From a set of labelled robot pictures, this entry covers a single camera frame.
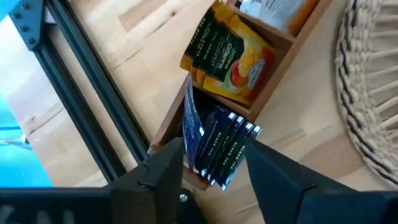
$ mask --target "wicker basket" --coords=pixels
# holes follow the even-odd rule
[[[398,1],[348,1],[336,48],[336,88],[355,148],[398,188]]]

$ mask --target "light wood surface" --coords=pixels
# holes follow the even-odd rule
[[[212,0],[75,0],[72,6],[149,139],[186,77],[179,59]],[[256,123],[259,140],[358,190],[388,189],[364,166],[336,109],[333,51],[345,0],[334,0]],[[9,18],[0,23],[0,89],[57,186],[103,185],[84,142]],[[70,49],[52,37],[124,165],[135,166]],[[211,222],[264,223],[244,163],[228,190],[194,190]]]

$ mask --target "blue surface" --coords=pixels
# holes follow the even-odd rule
[[[0,94],[0,127],[18,126]],[[0,139],[18,139],[20,129],[0,131]],[[34,151],[0,145],[0,187],[53,187]]]
[[[0,21],[20,0],[0,0]]]

